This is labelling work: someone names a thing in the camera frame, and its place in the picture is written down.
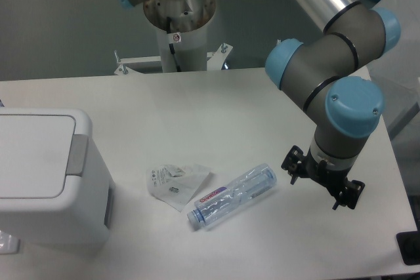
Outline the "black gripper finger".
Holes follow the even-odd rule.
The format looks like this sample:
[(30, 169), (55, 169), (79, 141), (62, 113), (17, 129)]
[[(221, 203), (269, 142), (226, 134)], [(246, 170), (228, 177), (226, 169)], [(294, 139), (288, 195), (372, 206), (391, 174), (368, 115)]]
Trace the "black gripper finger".
[(342, 206), (354, 210), (365, 186), (359, 180), (350, 181), (344, 178), (332, 188), (331, 195), (335, 198), (332, 209), (336, 210), (339, 206)]
[(305, 177), (305, 155), (301, 148), (293, 146), (287, 153), (281, 168), (290, 175), (290, 184), (293, 185), (298, 178)]

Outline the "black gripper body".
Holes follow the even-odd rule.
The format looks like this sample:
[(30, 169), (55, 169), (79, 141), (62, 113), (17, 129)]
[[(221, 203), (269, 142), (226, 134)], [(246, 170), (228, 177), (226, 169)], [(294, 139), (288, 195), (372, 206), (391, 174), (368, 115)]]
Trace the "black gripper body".
[(334, 198), (346, 198), (348, 196), (346, 183), (348, 182), (347, 174), (351, 167), (343, 170), (333, 170), (324, 161), (316, 162), (309, 151), (308, 155), (304, 155), (302, 158), (301, 168), (304, 178), (310, 178), (317, 182), (326, 188)]

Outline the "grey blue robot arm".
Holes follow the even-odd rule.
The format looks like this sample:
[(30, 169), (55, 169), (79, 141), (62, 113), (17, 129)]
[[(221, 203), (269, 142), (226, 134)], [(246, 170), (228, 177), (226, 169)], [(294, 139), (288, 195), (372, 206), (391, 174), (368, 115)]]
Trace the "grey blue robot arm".
[[(205, 71), (206, 43), (193, 38), (215, 14), (215, 0), (118, 0), (142, 5), (162, 36), (159, 53), (165, 72)], [(281, 41), (270, 52), (265, 71), (315, 124), (310, 148), (292, 147), (282, 168), (293, 180), (309, 178), (325, 187), (337, 206), (354, 209), (364, 183), (347, 175), (384, 108), (380, 88), (355, 72), (396, 46), (397, 17), (384, 8), (367, 9), (359, 0), (296, 0), (320, 28), (311, 45)]]

